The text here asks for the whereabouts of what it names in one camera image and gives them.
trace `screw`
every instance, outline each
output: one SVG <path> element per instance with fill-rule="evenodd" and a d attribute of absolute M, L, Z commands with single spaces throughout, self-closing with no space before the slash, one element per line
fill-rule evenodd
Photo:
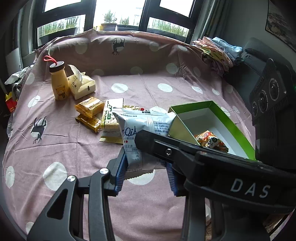
<path fill-rule="evenodd" d="M 168 148 L 165 150 L 165 153 L 167 156 L 170 156 L 173 153 L 173 151 L 170 148 Z"/>
<path fill-rule="evenodd" d="M 109 170 L 107 168 L 100 169 L 101 174 L 107 174 L 108 172 L 109 172 Z"/>
<path fill-rule="evenodd" d="M 75 176 L 73 176 L 73 175 L 71 175 L 71 176 L 69 176 L 68 178 L 67 178 L 67 180 L 69 181 L 69 182 L 72 182 L 72 181 L 75 181 Z"/>

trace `snack package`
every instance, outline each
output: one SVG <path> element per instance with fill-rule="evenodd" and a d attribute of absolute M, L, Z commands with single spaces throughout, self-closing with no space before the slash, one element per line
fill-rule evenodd
<path fill-rule="evenodd" d="M 134 175 L 132 177 L 136 177 L 138 176 L 137 172 L 150 172 L 155 168 L 165 168 L 163 165 L 164 161 L 147 153 L 142 153 L 137 149 L 135 136 L 140 130 L 148 130 L 159 135 L 168 136 L 170 126 L 176 114 L 174 112 L 161 113 L 123 108 L 112 108 L 112 113 L 119 123 L 123 137 L 123 147 L 128 160 L 127 172 L 133 172 Z"/>
<path fill-rule="evenodd" d="M 97 113 L 101 112 L 104 108 L 105 103 L 95 97 L 90 97 L 85 101 L 75 105 L 75 109 L 86 117 L 92 118 Z"/>
<path fill-rule="evenodd" d="M 95 117 L 95 116 L 92 117 L 92 118 L 88 118 L 88 117 L 80 114 L 75 119 L 77 121 L 80 121 L 81 123 L 85 124 L 86 126 L 88 126 L 89 128 L 91 128 L 92 130 L 94 130 L 95 133 L 98 132 L 99 126 L 101 124 L 101 121 L 97 117 Z"/>
<path fill-rule="evenodd" d="M 106 100 L 102 115 L 102 122 L 100 126 L 101 129 L 119 130 L 119 124 L 115 116 L 112 114 L 113 107 L 122 108 L 123 98 Z"/>
<path fill-rule="evenodd" d="M 194 136 L 196 141 L 203 147 L 213 148 L 219 151 L 228 152 L 227 146 L 209 130 Z"/>
<path fill-rule="evenodd" d="M 144 110 L 144 108 L 140 108 L 139 106 L 134 106 L 134 105 L 124 105 L 123 108 L 130 109 L 130 110 Z M 122 140 L 122 136 L 121 136 L 119 127 L 116 128 L 115 130 L 102 131 L 100 141 L 123 144 L 123 140 Z"/>
<path fill-rule="evenodd" d="M 68 65 L 74 73 L 68 77 L 68 83 L 75 100 L 96 90 L 96 82 L 92 78 L 85 72 L 81 73 L 74 65 Z"/>
<path fill-rule="evenodd" d="M 6 105 L 7 105 L 8 109 L 9 109 L 10 113 L 14 112 L 15 108 L 17 106 L 17 100 L 14 101 L 12 99 L 12 92 L 10 92 L 9 95 L 6 95 L 5 102 L 6 102 Z"/>

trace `bottle cap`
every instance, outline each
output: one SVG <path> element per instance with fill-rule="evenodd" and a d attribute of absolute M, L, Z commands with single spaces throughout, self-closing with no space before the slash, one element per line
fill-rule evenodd
<path fill-rule="evenodd" d="M 57 71 L 60 71 L 65 68 L 65 62 L 64 61 L 58 61 L 57 64 L 53 63 L 49 66 L 49 72 L 54 73 Z"/>

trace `yellow bottle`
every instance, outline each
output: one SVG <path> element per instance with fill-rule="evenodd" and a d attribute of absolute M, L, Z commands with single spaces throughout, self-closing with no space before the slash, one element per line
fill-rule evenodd
<path fill-rule="evenodd" d="M 52 90 L 56 100 L 64 100 L 70 95 L 68 79 L 64 69 L 64 61 L 58 61 L 49 66 L 49 72 L 52 75 Z"/>

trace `deer print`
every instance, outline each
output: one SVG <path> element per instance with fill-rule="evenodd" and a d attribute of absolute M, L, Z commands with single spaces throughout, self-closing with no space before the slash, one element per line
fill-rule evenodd
<path fill-rule="evenodd" d="M 44 127 L 46 126 L 46 120 L 45 120 L 45 117 L 43 118 L 43 121 L 42 121 L 42 124 L 41 125 L 38 125 L 38 122 L 41 120 L 42 118 L 40 118 L 38 121 L 37 121 L 37 123 L 36 123 L 36 120 L 37 120 L 37 118 L 35 118 L 35 120 L 34 120 L 34 127 L 32 128 L 32 131 L 31 131 L 31 133 L 32 132 L 37 132 L 38 133 L 38 136 L 37 136 L 37 138 L 33 141 L 33 144 L 36 144 L 36 141 L 38 140 L 38 143 L 40 142 L 40 141 L 42 141 L 42 138 L 41 138 L 41 136 L 42 136 L 42 134 L 43 134 L 43 132 L 44 132 Z"/>
<path fill-rule="evenodd" d="M 118 43 L 117 39 L 114 40 L 114 42 L 113 42 L 113 52 L 112 52 L 113 55 L 118 55 L 119 54 L 119 51 L 121 50 L 121 49 L 120 50 L 118 49 L 119 47 L 124 48 L 124 41 L 125 41 L 125 39 L 123 39 L 123 41 L 122 41 L 122 39 L 120 39 L 120 43 Z"/>

